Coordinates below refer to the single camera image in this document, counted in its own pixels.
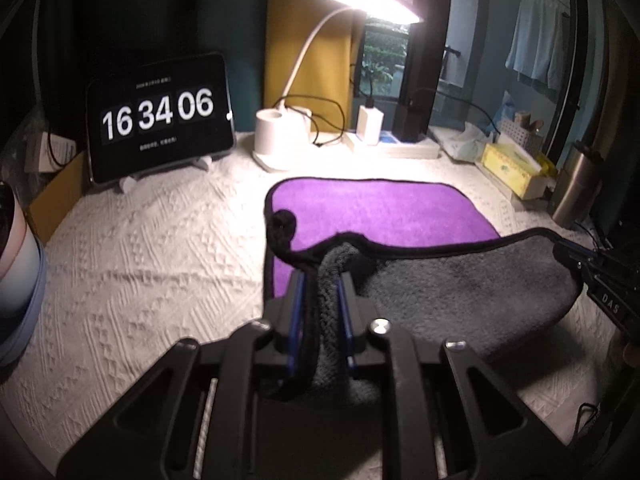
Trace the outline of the purple and grey towel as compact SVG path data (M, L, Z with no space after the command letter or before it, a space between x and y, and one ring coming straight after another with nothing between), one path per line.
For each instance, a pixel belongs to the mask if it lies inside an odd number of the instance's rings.
M483 359L512 351L562 320L582 279L555 259L545 228L500 236L457 188L393 180L294 178L265 198L265 297L294 269L311 275L310 330L300 363L315 406L369 406L370 382L340 355L337 280L417 341L460 337Z

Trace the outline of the stainless steel thermos bottle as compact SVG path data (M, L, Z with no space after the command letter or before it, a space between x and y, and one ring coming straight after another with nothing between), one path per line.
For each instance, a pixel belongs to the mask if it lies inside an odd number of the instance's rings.
M575 141L560 170L548 205L554 223L570 229L585 218L596 198L604 168L602 155L582 141Z

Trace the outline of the yellow tissue box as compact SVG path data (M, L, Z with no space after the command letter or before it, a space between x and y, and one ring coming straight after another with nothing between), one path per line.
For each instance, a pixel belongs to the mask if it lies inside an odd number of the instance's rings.
M480 163L520 200L544 196L548 178L518 144L486 144Z

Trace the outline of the white textured tablecloth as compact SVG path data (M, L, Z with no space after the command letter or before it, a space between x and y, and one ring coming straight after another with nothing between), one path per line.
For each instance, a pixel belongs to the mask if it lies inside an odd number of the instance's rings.
M516 211L475 168L435 159L365 158L333 144L298 171L265 172L254 136L240 133L209 172L193 167L144 178L129 194L85 195L46 244L41 312L17 367L1 386L9 420L47 472L177 339L215 340L259 314L264 200L285 178L442 182L457 188L500 235L543 226ZM596 403L614 374L614 325L583 292L557 330L514 356L518 394L564 442L578 405Z

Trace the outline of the white plastic basket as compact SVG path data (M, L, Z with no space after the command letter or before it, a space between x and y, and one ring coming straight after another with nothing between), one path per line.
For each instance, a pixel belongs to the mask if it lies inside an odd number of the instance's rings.
M544 128L542 119L533 119L529 112L519 110L512 119L503 117L498 123L500 131L506 134L515 144L532 156L537 155L544 143L541 130Z

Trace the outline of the white wet wipes pack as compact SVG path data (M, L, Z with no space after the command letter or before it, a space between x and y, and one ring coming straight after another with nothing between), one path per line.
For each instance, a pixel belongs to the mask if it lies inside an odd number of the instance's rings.
M462 131L432 127L431 132L444 152L457 162L477 162L490 139L476 125L466 122Z

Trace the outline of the white power strip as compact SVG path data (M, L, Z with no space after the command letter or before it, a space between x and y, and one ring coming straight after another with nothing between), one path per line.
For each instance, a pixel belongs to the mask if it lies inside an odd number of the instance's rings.
M343 142L355 153L367 157L387 157L404 159L435 159L440 146L432 139L420 142L400 142L390 131L382 131L377 144L367 144L357 133L345 133Z

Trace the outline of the white desk lamp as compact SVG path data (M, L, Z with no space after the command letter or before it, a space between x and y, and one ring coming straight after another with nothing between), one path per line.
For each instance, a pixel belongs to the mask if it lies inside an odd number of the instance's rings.
M322 113L340 136L347 126L352 25L358 15L394 25L423 21L400 0L268 0L264 97L252 156L270 172L311 162L326 145Z

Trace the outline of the white charger adapter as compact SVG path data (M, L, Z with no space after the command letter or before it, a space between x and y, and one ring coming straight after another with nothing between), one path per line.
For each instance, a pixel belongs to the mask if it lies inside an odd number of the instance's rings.
M356 135L366 145L375 146L380 140L384 113L375 106L360 105Z

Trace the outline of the light blue hanging shirt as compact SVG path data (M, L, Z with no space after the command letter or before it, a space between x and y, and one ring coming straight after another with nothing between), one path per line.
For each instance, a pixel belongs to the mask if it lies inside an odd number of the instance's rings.
M521 0L506 68L561 90L570 17L555 0Z

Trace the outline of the white tablet stand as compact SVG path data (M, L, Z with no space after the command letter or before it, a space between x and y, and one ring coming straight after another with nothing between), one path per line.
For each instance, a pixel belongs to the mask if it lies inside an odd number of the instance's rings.
M138 182L144 178L157 176L158 174L167 174L168 172L180 170L188 167L194 167L196 169L209 172L210 166L213 165L213 157L210 155L201 156L198 158L187 160L186 162L178 162L178 164L161 166L149 171L139 172L132 176L120 178L117 181L117 188L122 194L130 193L138 184Z

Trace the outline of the black rectangular stand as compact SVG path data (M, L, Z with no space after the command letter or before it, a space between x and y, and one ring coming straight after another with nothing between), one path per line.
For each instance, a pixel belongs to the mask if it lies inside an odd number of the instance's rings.
M430 123L446 47L451 0L413 0L423 21L410 26L409 42L392 131L416 142Z

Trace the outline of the black tablet showing clock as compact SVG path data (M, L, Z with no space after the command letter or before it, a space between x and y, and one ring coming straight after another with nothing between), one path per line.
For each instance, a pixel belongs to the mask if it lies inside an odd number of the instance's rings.
M236 143L226 60L210 52L105 78L87 98L86 127L97 186L224 157Z

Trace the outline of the pastel striped cup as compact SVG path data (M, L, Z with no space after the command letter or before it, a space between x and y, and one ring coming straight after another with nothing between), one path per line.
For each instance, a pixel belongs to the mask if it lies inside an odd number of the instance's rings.
M1 182L1 366L17 361L34 333L47 261L9 183Z

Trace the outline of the brown cardboard box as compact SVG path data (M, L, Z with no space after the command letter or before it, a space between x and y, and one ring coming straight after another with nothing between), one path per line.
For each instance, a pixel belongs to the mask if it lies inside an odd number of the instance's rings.
M62 169L26 209L32 232L45 245L89 188L85 152Z

